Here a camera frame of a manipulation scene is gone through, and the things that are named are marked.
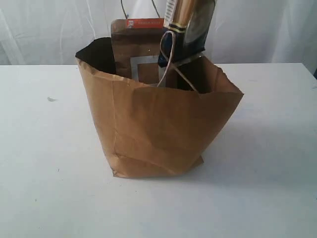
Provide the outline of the brown paper bag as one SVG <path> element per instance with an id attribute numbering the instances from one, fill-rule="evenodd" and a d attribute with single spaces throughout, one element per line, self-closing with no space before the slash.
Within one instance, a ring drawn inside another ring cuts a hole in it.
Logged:
<path id="1" fill-rule="evenodd" d="M 203 163 L 202 153 L 227 123 L 243 93 L 204 51 L 173 62 L 175 34 L 160 40 L 158 65 L 177 76 L 177 88 L 122 88 L 110 37 L 79 50 L 77 65 L 93 122 L 113 175 L 181 175 Z"/>

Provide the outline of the brown kraft standup pouch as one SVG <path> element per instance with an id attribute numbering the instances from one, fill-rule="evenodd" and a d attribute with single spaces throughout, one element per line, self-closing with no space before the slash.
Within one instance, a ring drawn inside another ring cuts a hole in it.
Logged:
<path id="1" fill-rule="evenodd" d="M 111 41 L 118 79 L 122 88 L 177 88 L 177 76 L 158 65 L 163 36 L 162 18 L 117 19 L 111 23 Z"/>

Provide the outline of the spaghetti packet dark blue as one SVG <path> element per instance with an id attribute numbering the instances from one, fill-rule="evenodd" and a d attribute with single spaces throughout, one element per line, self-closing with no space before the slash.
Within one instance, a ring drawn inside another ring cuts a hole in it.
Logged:
<path id="1" fill-rule="evenodd" d="M 213 0 L 167 1 L 163 31 L 175 34 L 173 62 L 185 60 L 205 50 L 214 9 Z"/>

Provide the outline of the small paper scrap on table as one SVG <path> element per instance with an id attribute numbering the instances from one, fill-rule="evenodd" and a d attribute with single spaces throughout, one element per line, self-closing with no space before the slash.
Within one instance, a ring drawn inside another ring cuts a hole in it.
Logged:
<path id="1" fill-rule="evenodd" d="M 49 102 L 55 102 L 55 101 L 57 101 L 57 99 L 54 99 L 54 98 L 51 98 L 51 97 L 47 97 L 47 100 L 48 100 Z"/>

